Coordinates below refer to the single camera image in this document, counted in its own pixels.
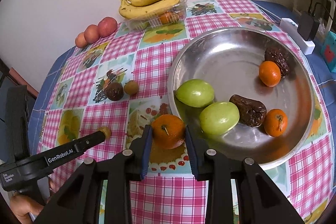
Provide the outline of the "person's left hand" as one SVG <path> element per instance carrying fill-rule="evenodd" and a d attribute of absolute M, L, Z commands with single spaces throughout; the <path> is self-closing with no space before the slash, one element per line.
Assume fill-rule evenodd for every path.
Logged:
<path fill-rule="evenodd" d="M 33 223 L 31 215 L 38 216 L 43 208 L 43 205 L 19 192 L 14 192 L 10 198 L 10 209 L 22 224 Z"/>

